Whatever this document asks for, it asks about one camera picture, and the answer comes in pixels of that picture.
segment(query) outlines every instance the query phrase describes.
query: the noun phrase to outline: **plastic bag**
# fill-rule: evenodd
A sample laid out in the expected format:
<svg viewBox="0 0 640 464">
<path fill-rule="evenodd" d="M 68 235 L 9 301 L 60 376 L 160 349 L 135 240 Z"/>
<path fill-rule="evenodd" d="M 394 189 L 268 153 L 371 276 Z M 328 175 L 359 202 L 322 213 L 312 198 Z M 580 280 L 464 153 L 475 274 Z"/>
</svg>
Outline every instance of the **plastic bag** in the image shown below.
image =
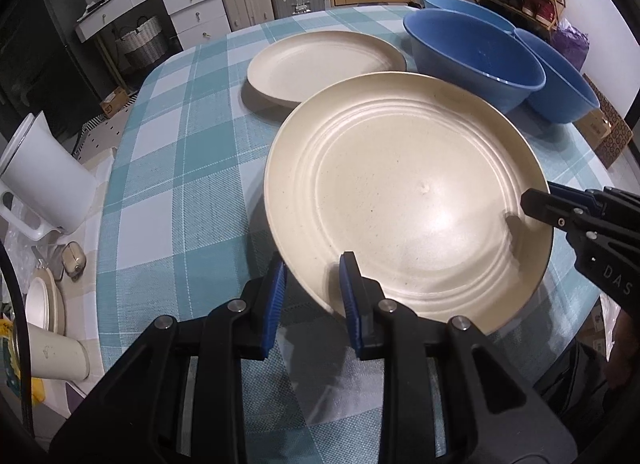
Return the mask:
<svg viewBox="0 0 640 464">
<path fill-rule="evenodd" d="M 589 37 L 563 18 L 551 34 L 551 46 L 579 71 L 587 59 Z"/>
</svg>

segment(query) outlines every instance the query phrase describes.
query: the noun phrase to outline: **plate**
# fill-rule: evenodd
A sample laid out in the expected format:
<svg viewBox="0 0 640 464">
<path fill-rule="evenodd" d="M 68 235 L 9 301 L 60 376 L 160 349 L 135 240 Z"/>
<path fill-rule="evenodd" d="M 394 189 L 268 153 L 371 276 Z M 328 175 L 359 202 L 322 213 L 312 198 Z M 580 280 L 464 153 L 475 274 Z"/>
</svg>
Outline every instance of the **plate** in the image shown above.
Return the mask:
<svg viewBox="0 0 640 464">
<path fill-rule="evenodd" d="M 338 259 L 419 316 L 463 314 L 485 333 L 537 289 L 552 228 L 520 195 L 548 191 L 519 131 L 481 98 L 413 73 L 358 76 L 319 92 L 280 127 L 264 203 L 302 287 L 344 315 Z"/>
<path fill-rule="evenodd" d="M 360 32 L 318 30 L 272 43 L 251 60 L 247 79 L 269 101 L 295 108 L 338 81 L 388 70 L 406 70 L 393 45 Z"/>
</svg>

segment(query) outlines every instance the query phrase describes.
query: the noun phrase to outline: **storage basket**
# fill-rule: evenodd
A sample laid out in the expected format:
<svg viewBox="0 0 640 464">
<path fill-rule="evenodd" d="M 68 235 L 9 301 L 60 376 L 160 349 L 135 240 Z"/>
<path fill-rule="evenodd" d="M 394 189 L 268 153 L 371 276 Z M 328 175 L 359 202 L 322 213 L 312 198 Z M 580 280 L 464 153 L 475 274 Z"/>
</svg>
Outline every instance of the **storage basket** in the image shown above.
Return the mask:
<svg viewBox="0 0 640 464">
<path fill-rule="evenodd" d="M 121 37 L 120 47 L 127 61 L 136 70 L 158 61 L 168 50 L 158 17 L 149 18 Z"/>
</svg>

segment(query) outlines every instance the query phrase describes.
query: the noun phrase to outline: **plaid tablecloth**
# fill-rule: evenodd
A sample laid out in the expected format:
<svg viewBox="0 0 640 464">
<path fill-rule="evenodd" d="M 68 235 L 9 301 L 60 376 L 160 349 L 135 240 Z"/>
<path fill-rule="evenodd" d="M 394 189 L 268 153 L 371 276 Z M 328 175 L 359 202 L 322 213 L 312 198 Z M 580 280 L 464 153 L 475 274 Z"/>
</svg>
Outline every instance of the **plaid tablecloth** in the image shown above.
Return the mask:
<svg viewBox="0 0 640 464">
<path fill-rule="evenodd" d="M 251 59 L 300 32 L 351 29 L 401 49 L 402 16 L 373 6 L 315 12 L 233 32 L 173 56 L 140 89 L 116 155 L 98 250 L 100 347 L 109 368 L 159 314 L 204 316 L 264 274 L 273 252 L 262 200 L 266 155 L 288 110 L 246 81 Z M 528 107 L 510 114 L 549 180 L 610 185 L 574 126 L 551 126 Z M 598 291 L 573 269 L 556 234 L 540 289 L 494 334 L 529 380 L 537 379 L 587 317 Z M 381 362 L 360 362 L 343 325 L 290 282 L 267 361 L 243 362 L 252 462 L 371 463 L 378 452 Z"/>
</svg>

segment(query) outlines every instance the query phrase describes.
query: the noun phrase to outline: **cup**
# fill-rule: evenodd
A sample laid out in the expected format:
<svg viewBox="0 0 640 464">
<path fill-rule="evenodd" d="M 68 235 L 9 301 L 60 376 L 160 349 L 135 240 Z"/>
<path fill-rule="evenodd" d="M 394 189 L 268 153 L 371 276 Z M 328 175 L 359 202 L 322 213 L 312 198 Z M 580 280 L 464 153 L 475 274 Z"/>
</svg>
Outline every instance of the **cup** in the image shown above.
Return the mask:
<svg viewBox="0 0 640 464">
<path fill-rule="evenodd" d="M 84 347 L 67 338 L 27 323 L 31 353 L 31 376 L 43 379 L 82 381 L 89 375 L 89 358 Z M 14 353 L 19 361 L 14 327 Z"/>
</svg>

